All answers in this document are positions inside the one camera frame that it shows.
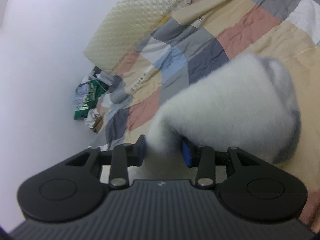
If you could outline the cardboard box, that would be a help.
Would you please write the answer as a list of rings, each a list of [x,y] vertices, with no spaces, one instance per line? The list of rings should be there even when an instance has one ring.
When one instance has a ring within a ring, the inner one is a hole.
[[[95,134],[97,134],[100,130],[101,130],[101,128],[102,128],[102,126],[103,126],[103,117],[102,116],[97,116],[95,119],[94,119],[94,123],[93,123],[93,126],[91,127],[91,130],[95,133]]]

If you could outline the white crumpled cloth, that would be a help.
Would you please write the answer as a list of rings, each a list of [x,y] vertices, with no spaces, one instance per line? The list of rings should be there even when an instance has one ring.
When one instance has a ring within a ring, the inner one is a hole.
[[[95,128],[96,124],[100,121],[101,115],[99,114],[98,110],[90,109],[88,111],[88,115],[84,118],[85,125],[90,129]]]

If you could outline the green printed bag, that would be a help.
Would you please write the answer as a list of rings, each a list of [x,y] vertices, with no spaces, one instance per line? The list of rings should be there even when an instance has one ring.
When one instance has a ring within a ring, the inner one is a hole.
[[[95,109],[98,99],[107,91],[108,85],[101,82],[99,79],[94,79],[95,85],[95,99],[91,102],[85,103],[84,105],[75,106],[74,120],[86,118],[90,109]]]

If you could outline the tissue pack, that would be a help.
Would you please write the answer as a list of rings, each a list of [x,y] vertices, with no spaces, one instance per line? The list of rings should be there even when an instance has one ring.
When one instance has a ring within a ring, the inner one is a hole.
[[[86,76],[75,89],[73,104],[75,106],[84,105],[95,99],[95,85],[92,76]]]

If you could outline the cream quilted headboard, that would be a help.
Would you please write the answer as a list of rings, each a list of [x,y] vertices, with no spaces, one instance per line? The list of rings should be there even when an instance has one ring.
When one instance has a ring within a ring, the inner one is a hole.
[[[128,51],[190,1],[118,0],[84,49],[85,57],[100,69],[112,72]]]

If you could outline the patchwork plaid duvet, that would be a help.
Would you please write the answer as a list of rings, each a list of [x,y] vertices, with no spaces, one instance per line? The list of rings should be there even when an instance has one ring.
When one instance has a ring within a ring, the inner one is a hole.
[[[295,85],[301,137],[279,163],[310,199],[303,220],[319,229],[319,0],[191,0],[128,51],[100,99],[100,144],[145,133],[160,105],[243,52],[279,59]]]

